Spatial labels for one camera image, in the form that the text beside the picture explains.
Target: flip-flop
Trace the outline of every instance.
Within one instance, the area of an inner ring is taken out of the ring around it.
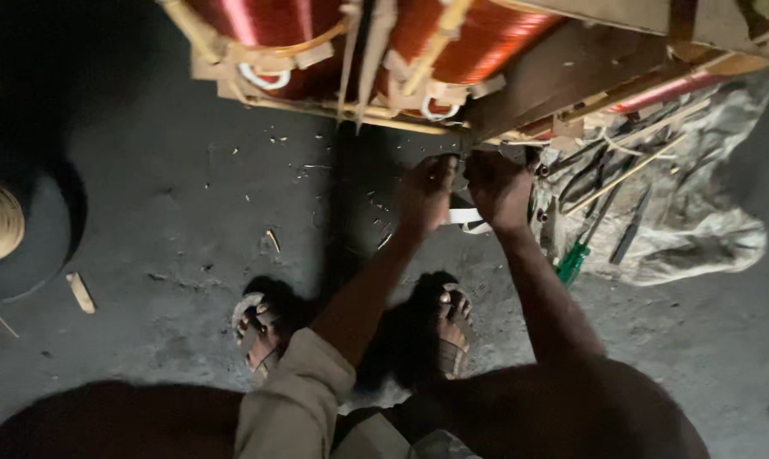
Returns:
[[[237,348],[240,349],[240,354],[255,379],[260,382],[265,381],[269,373],[277,367],[281,354],[278,346],[270,349],[255,368],[252,368],[248,358],[252,348],[260,344],[259,339],[273,330],[274,322],[279,319],[279,315],[264,299],[263,293],[248,293],[237,303],[232,314],[232,329],[235,330]]]
[[[472,330],[469,312],[472,302],[466,292],[457,283],[445,283],[444,292],[438,299],[441,308],[439,313],[443,315],[439,320],[449,320],[464,335],[463,347],[451,341],[439,339],[438,342],[438,370],[447,379],[456,379],[464,368],[465,358],[469,347],[477,339]]]

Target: copper wire coil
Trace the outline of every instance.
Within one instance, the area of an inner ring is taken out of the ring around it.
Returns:
[[[334,38],[332,42],[335,50],[345,48],[344,35]],[[339,90],[339,74],[342,72],[342,52],[334,51],[334,55],[325,60],[320,60],[309,68],[302,70],[294,68],[291,71],[291,80],[282,88],[263,90],[266,94],[279,99],[301,100],[306,98],[330,98]],[[260,78],[268,82],[276,81],[277,77]]]
[[[421,55],[435,33],[442,9],[438,0],[399,2],[399,20],[390,35],[390,47],[406,63]],[[436,59],[432,77],[453,84],[481,82],[563,19],[475,0],[467,10],[459,38],[448,43]]]
[[[342,19],[341,0],[187,0],[218,33],[247,47],[290,47]]]
[[[608,111],[620,114],[633,113],[656,104],[657,102],[676,99],[688,92],[707,88],[718,82],[723,82],[726,79],[728,79],[726,76],[711,74],[706,70],[699,70],[695,74],[689,75],[681,80],[658,86],[643,92],[638,96],[634,96],[621,104],[614,105],[608,109]]]
[[[452,84],[482,82],[563,19],[476,0],[461,25],[460,38],[450,42],[436,59],[433,78]]]

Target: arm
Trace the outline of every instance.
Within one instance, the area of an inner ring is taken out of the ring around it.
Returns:
[[[447,218],[458,159],[432,156],[399,189],[399,227],[350,283],[331,299],[312,329],[355,367],[376,333],[390,293],[426,235]]]
[[[475,152],[465,176],[478,211],[506,254],[538,362],[571,352],[603,354],[583,311],[543,256],[526,221],[532,172],[498,153]]]

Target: wood chip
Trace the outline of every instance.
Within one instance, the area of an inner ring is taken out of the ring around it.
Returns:
[[[271,242],[274,243],[274,248],[277,249],[277,253],[280,253],[280,245],[277,244],[277,238],[274,236],[274,232],[271,229],[267,229],[266,234],[271,238]]]
[[[376,250],[381,249],[381,247],[384,247],[385,244],[390,241],[390,238],[393,236],[393,233],[388,233],[387,236],[384,236],[384,239],[382,239],[382,242],[379,243],[379,245],[376,247]]]
[[[90,293],[87,291],[87,287],[84,286],[79,273],[69,273],[65,276],[67,282],[71,285],[73,296],[76,297],[76,301],[79,302],[82,310],[87,314],[93,314],[96,312],[96,305],[93,303],[93,299],[90,298]]]

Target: hand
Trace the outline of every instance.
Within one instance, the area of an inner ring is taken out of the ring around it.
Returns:
[[[399,223],[426,235],[450,213],[450,193],[458,158],[430,156],[419,162],[401,182],[398,193]]]
[[[496,233],[528,227],[532,171],[498,152],[475,151],[467,159],[464,178],[478,213]]]

